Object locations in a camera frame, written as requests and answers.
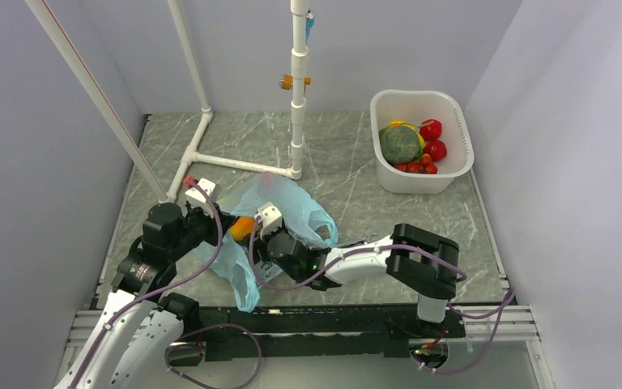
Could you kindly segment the light blue plastic bag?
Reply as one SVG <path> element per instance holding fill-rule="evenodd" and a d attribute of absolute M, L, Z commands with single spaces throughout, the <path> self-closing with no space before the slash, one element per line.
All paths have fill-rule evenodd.
<path fill-rule="evenodd" d="M 319 248 L 338 244 L 339 230 L 332 217 L 305 189 L 285 177 L 260 173 L 217 201 L 222 211 L 235 216 L 254 216 L 267 203 L 279 208 L 292 236 L 303 243 Z M 247 246 L 237 243 L 232 232 L 224 234 L 210 269 L 229 281 L 239 310 L 250 312 L 259 303 L 261 284 L 250 268 Z"/>

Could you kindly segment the orange fake mango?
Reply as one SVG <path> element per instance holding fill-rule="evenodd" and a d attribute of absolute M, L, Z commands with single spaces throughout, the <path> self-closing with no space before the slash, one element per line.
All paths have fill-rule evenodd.
<path fill-rule="evenodd" d="M 238 216 L 229 227 L 229 233 L 235 242 L 244 242 L 255 231 L 256 227 L 257 225 L 253 217 Z"/>

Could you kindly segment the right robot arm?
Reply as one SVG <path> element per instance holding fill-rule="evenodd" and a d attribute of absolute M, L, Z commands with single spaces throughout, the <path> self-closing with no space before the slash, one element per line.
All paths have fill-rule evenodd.
<path fill-rule="evenodd" d="M 273 263 L 295 281 L 295 288 L 317 291 L 351 281 L 388 275 L 417 292 L 415 329 L 434 336 L 445 325 L 447 304 L 467 274 L 458 266 L 459 246 L 449 238 L 397 224 L 391 234 L 352 246 L 313 248 L 285 226 L 248 236 L 249 263 Z"/>

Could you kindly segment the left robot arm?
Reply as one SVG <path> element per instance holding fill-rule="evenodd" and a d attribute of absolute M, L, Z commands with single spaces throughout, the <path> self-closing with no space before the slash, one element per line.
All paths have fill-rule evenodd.
<path fill-rule="evenodd" d="M 152 207 L 143 233 L 117 267 L 97 324 L 59 388 L 132 388 L 175 340 L 200 329 L 199 304 L 170 293 L 177 261 L 203 243 L 215 246 L 236 217 L 210 207 Z"/>

